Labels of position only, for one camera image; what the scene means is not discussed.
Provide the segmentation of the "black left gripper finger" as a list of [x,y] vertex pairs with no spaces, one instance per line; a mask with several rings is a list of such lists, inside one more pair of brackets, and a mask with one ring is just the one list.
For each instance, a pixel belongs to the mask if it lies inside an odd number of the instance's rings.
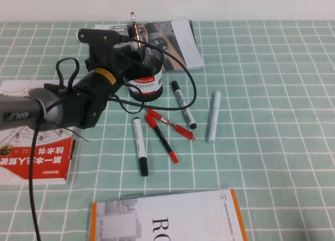
[[125,68],[123,74],[126,81],[132,81],[136,79],[149,78],[155,75],[154,68],[145,65],[133,65],[129,64]]
[[143,67],[145,56],[146,56],[145,47],[138,47],[137,49],[132,50],[130,52],[130,62],[136,68]]

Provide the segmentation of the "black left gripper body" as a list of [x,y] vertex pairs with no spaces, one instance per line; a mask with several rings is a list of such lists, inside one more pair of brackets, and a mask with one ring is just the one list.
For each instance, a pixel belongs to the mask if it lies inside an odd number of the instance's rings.
[[130,62],[131,45],[114,48],[89,45],[89,56],[85,60],[89,73],[99,74],[106,79],[133,79]]

